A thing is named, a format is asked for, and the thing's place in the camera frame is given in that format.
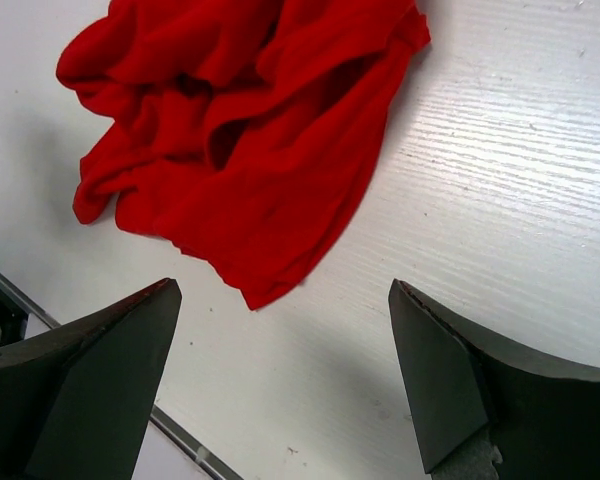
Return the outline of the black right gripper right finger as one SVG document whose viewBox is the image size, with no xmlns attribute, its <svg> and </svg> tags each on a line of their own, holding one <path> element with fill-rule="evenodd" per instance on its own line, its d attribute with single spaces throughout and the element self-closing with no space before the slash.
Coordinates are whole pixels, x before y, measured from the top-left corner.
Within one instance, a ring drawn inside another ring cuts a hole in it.
<svg viewBox="0 0 600 480">
<path fill-rule="evenodd" d="M 396 280 L 392 330 L 434 479 L 600 479 L 600 368 L 485 328 Z"/>
</svg>

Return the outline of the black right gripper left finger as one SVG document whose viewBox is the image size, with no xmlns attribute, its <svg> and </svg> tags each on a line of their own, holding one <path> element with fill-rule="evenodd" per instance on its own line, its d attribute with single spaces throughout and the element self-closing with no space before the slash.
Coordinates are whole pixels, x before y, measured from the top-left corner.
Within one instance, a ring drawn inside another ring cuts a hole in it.
<svg viewBox="0 0 600 480">
<path fill-rule="evenodd" d="M 181 300 L 165 278 L 0 347 L 0 479 L 131 478 Z"/>
</svg>

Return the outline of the red t-shirt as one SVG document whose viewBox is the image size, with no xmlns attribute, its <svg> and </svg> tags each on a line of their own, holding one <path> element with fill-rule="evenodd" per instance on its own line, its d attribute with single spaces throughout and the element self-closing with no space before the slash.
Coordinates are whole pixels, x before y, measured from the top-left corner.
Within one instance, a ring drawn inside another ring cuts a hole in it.
<svg viewBox="0 0 600 480">
<path fill-rule="evenodd" d="M 113 1 L 56 75 L 112 124 L 77 219 L 208 262 L 251 309 L 299 285 L 355 214 L 430 40 L 412 1 Z"/>
</svg>

